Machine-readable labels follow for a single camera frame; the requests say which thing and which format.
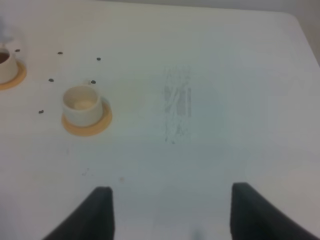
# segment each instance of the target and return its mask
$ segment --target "coffee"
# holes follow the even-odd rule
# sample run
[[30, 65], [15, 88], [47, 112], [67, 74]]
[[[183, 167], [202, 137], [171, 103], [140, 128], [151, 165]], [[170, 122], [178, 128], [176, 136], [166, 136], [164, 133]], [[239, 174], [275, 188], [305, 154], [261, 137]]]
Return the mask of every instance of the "coffee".
[[9, 58], [9, 54], [5, 52], [0, 52], [0, 64], [3, 64]]

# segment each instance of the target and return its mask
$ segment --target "orange coaster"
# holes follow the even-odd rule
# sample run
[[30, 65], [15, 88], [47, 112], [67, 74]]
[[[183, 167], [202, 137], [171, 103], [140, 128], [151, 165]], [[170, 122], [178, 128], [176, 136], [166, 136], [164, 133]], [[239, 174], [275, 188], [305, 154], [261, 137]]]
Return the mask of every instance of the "orange coaster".
[[86, 127], [80, 127], [75, 126], [69, 123], [65, 117], [65, 115], [62, 115], [62, 125], [67, 132], [73, 135], [81, 136], [81, 137], [88, 137], [92, 135], [96, 135], [101, 133], [103, 130], [105, 130], [112, 120], [112, 112], [109, 106], [102, 102], [103, 106], [103, 115], [100, 121], [98, 121], [96, 124]]
[[25, 77], [27, 75], [27, 69], [26, 69], [25, 65], [23, 65], [23, 63], [20, 61], [16, 61], [16, 64], [18, 65], [18, 74], [11, 81], [0, 84], [0, 90], [6, 90], [6, 89], [13, 88], [25, 79]]

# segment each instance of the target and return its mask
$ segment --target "white table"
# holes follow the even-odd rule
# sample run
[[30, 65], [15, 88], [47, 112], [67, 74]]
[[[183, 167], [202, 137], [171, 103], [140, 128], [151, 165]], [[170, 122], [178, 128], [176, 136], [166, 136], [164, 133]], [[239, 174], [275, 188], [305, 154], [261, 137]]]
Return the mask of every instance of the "white table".
[[[293, 16], [81, 0], [0, 14], [28, 70], [0, 92], [0, 239], [40, 240], [111, 186], [116, 240], [230, 240], [234, 182], [320, 237], [320, 68]], [[76, 137], [61, 96], [87, 80], [113, 121]]]

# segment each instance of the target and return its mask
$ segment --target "ceramic cup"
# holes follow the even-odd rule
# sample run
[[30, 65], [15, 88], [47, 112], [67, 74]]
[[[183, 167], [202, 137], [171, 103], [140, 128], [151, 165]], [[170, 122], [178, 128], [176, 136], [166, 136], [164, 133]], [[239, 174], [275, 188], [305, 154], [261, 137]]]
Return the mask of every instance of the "ceramic cup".
[[104, 111], [101, 96], [89, 85], [69, 88], [63, 95], [62, 106], [66, 120], [77, 127], [97, 123]]
[[0, 84], [10, 82], [18, 74], [15, 55], [0, 43]]

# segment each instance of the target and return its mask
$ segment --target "white wall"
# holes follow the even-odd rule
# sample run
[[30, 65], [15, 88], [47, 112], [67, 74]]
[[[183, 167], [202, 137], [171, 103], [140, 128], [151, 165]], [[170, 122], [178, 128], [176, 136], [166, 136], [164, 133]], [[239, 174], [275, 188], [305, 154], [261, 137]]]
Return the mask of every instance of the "white wall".
[[320, 64], [320, 0], [113, 0], [148, 4], [247, 9], [295, 15]]

